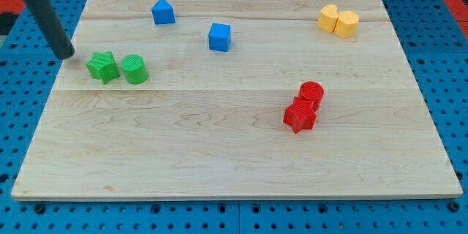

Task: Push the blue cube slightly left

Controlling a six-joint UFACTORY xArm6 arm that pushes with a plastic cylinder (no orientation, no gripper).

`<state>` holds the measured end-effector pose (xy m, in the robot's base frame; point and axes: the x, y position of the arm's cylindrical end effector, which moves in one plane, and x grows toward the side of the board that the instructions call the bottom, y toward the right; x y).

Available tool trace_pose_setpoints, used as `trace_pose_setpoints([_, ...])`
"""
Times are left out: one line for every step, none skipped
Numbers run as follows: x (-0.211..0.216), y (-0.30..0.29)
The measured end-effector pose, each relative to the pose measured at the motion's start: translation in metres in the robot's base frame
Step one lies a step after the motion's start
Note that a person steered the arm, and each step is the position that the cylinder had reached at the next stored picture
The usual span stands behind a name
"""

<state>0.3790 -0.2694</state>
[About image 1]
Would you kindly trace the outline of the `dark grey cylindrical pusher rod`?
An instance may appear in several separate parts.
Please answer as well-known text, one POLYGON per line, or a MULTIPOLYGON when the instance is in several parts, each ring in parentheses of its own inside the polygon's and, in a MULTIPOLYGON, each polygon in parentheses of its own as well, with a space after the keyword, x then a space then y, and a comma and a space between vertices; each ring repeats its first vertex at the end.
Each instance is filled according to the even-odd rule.
POLYGON ((39 26, 53 54, 58 59, 68 59, 75 48, 50 0, 24 0, 39 26))

